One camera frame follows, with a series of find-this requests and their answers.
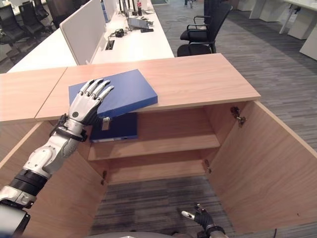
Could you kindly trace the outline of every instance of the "door hinge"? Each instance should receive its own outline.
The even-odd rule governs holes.
[[[234,118],[238,120],[239,127],[242,127],[243,124],[247,121],[245,117],[240,116],[240,109],[238,107],[232,107],[230,108],[230,111]]]
[[[205,163],[205,165],[207,167],[208,173],[211,174],[211,168],[210,168],[210,165],[209,165],[209,161],[208,160],[204,160],[204,163]]]
[[[107,177],[107,171],[104,170],[104,171],[103,171],[103,180],[101,180],[101,182],[100,182],[102,185],[105,184],[106,177]]]

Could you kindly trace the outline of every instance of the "dark blue binder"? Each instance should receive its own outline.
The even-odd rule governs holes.
[[[114,89],[99,106],[100,117],[113,118],[158,103],[158,95],[137,69],[104,77],[104,80],[110,80]],[[68,88],[70,104],[84,84]]]
[[[138,138],[137,113],[127,113],[115,117],[110,122],[108,130],[102,130],[102,125],[95,125],[90,135],[91,142],[106,142]]]

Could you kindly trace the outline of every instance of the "open cabinet door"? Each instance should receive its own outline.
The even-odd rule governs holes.
[[[53,126],[37,123],[0,162],[0,187],[20,172],[33,150],[49,138]],[[101,176],[76,151],[40,191],[24,235],[31,238],[85,237],[106,191]]]
[[[241,116],[207,172],[235,231],[317,221],[316,151],[260,102]]]

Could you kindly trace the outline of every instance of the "office chair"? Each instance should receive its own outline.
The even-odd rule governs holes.
[[[205,30],[207,40],[205,42],[190,42],[187,45],[180,46],[177,50],[177,56],[195,56],[216,53],[215,39],[231,10],[232,6],[230,4],[222,2],[215,12],[209,27]]]
[[[9,44],[13,49],[21,53],[21,50],[16,46],[16,42],[28,37],[27,32],[25,32],[22,27],[18,24],[11,5],[0,7],[0,44]],[[14,63],[13,57],[17,54],[12,55],[10,51],[7,56]]]
[[[205,42],[207,40],[206,29],[210,25],[221,1],[222,0],[204,0],[204,15],[195,16],[194,24],[189,24],[187,26],[187,29],[181,34],[180,39],[189,42]],[[204,19],[204,24],[197,24],[197,18]]]
[[[77,11],[82,5],[85,5],[89,0],[72,0],[74,9]]]
[[[49,16],[49,13],[44,9],[41,0],[34,0],[34,10],[39,21]]]
[[[45,26],[37,19],[31,2],[20,5],[19,10],[24,27],[32,36],[36,38],[41,32],[47,31]]]

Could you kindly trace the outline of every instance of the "cabinet top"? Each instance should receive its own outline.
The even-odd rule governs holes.
[[[251,101],[260,97],[222,54],[82,65],[1,74],[0,121],[56,119],[68,112],[68,86],[132,69],[138,69],[158,95],[157,104],[139,111]],[[5,95],[10,95],[10,99],[4,100]]]

